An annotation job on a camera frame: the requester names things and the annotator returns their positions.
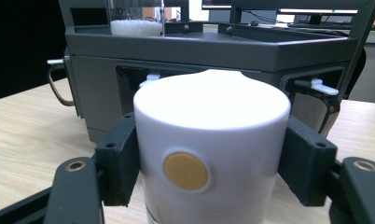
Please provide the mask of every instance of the wooden table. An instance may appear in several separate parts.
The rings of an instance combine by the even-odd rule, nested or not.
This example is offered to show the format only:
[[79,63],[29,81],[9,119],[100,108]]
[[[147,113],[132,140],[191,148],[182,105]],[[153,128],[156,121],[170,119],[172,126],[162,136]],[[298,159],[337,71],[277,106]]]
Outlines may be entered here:
[[[66,80],[56,83],[70,97]],[[375,104],[343,101],[328,139],[339,147],[338,159],[357,156],[375,161]],[[73,107],[61,105],[50,86],[0,99],[0,209],[52,183],[62,162],[90,157],[95,144]],[[277,177],[267,223],[329,223],[325,207],[303,207]],[[106,223],[146,223],[141,181],[126,207],[106,207]]]

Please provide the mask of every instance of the white cylindrical container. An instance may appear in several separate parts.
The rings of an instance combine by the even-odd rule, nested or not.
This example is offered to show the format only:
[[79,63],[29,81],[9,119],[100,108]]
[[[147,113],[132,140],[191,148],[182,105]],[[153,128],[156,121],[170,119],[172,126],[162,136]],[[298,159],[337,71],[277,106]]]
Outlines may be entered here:
[[154,81],[134,96],[149,223],[262,223],[290,103],[240,72]]
[[162,0],[106,0],[112,35],[164,35]]

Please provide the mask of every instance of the black wall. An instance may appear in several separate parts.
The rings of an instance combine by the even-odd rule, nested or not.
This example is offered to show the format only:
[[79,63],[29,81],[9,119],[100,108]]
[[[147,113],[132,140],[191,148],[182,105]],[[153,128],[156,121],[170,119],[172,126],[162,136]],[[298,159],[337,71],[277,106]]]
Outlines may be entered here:
[[48,83],[47,60],[60,59],[65,45],[57,0],[1,0],[0,98]]

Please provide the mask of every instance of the white lid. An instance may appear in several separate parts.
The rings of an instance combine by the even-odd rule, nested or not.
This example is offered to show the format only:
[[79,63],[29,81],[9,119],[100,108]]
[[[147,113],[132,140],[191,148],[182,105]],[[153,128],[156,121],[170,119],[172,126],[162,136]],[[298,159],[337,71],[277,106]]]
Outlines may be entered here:
[[144,86],[134,96],[134,109],[176,126],[223,130],[281,119],[290,103],[278,89],[240,72],[207,70]]

